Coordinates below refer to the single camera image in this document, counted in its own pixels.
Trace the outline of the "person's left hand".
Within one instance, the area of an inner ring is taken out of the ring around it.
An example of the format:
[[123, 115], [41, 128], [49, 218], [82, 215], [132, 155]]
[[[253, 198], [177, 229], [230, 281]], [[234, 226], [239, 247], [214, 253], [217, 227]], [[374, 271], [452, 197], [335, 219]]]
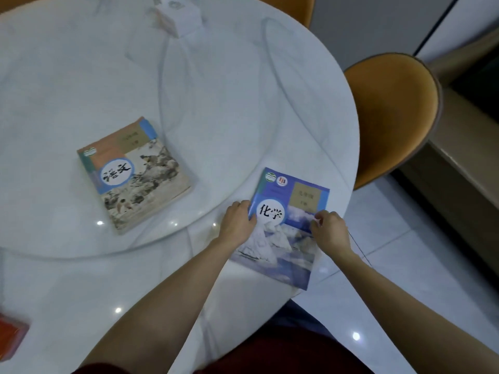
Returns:
[[221, 223], [218, 241], [232, 251], [245, 243], [254, 230], [248, 228], [250, 200], [234, 201], [226, 210]]

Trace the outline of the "person's right hand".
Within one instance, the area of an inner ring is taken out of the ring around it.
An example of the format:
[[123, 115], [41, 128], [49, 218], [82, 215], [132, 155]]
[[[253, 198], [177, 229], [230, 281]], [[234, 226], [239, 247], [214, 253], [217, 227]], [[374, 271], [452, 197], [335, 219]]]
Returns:
[[348, 258], [353, 254], [345, 221], [338, 214], [338, 222], [331, 233], [313, 234], [318, 247], [333, 261]]

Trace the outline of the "blue iceberg cover textbook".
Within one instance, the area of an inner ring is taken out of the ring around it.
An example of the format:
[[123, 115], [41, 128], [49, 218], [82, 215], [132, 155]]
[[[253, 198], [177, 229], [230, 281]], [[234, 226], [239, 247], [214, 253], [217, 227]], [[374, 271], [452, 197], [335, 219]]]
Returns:
[[310, 230], [330, 190], [264, 168], [248, 210], [257, 225], [231, 260], [266, 277], [307, 290], [318, 247]]

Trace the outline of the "person's right forearm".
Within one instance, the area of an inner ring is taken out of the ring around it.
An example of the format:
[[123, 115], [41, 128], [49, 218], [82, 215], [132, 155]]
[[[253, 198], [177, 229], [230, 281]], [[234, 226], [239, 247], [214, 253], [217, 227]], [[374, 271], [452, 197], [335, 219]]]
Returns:
[[417, 374], [499, 374], [499, 355], [412, 297], [351, 249], [324, 249]]

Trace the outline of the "person's left forearm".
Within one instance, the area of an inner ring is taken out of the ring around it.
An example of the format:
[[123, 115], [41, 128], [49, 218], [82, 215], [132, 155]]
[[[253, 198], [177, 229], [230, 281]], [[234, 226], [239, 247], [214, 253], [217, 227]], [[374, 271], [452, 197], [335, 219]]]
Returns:
[[74, 374], [167, 374], [229, 257], [244, 242], [219, 236], [109, 329]]

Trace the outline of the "beige painting cover textbook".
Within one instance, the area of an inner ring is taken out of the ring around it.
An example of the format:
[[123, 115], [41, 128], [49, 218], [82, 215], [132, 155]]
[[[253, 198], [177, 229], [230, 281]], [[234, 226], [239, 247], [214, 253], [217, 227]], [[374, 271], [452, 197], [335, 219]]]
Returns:
[[191, 188], [189, 176], [144, 117], [77, 151], [118, 234]]

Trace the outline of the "orange leather chair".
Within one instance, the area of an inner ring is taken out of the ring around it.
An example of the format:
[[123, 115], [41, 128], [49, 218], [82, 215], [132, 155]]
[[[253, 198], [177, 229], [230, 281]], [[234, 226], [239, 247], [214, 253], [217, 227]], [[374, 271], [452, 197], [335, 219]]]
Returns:
[[444, 108], [442, 86], [415, 56], [387, 52], [344, 71], [359, 124], [353, 190], [403, 165], [427, 143]]
[[259, 0], [284, 12], [309, 29], [315, 0]]

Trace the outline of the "person's dark red trousers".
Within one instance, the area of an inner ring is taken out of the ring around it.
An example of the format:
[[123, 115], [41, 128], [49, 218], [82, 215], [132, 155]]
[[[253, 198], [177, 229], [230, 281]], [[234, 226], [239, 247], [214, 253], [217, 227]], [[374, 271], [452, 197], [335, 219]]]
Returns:
[[192, 374], [374, 374], [296, 302], [239, 346]]

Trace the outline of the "glass turntable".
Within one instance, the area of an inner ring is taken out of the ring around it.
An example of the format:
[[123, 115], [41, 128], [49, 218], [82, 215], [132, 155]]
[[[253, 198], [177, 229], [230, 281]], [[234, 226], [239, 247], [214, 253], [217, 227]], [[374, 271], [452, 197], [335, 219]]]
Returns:
[[[323, 121], [344, 80], [302, 24], [258, 0], [190, 0], [174, 38], [153, 0], [37, 0], [0, 14], [0, 248], [72, 259], [145, 245], [232, 194], [298, 117]], [[190, 190], [118, 234], [77, 151], [139, 118]]]

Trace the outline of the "wooden bench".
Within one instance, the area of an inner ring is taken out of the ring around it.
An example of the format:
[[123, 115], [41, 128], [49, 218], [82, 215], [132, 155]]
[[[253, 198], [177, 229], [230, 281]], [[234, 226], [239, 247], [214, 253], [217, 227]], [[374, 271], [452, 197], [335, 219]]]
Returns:
[[442, 85], [443, 112], [427, 144], [400, 172], [499, 277], [499, 115], [472, 103], [463, 84], [493, 58], [499, 64], [499, 26], [429, 63]]

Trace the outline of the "white tissue box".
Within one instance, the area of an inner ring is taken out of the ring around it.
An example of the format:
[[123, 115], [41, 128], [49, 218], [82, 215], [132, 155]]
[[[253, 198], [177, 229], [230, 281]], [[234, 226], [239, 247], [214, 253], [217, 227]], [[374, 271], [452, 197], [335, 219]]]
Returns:
[[183, 38], [203, 26], [200, 8], [190, 0], [153, 0], [164, 29], [175, 38]]

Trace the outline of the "red box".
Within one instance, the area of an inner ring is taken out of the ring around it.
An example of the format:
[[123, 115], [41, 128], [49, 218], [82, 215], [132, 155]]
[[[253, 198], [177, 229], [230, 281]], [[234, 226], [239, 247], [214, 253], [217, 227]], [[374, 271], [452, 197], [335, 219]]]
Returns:
[[0, 313], [0, 362], [12, 358], [28, 330], [28, 324]]

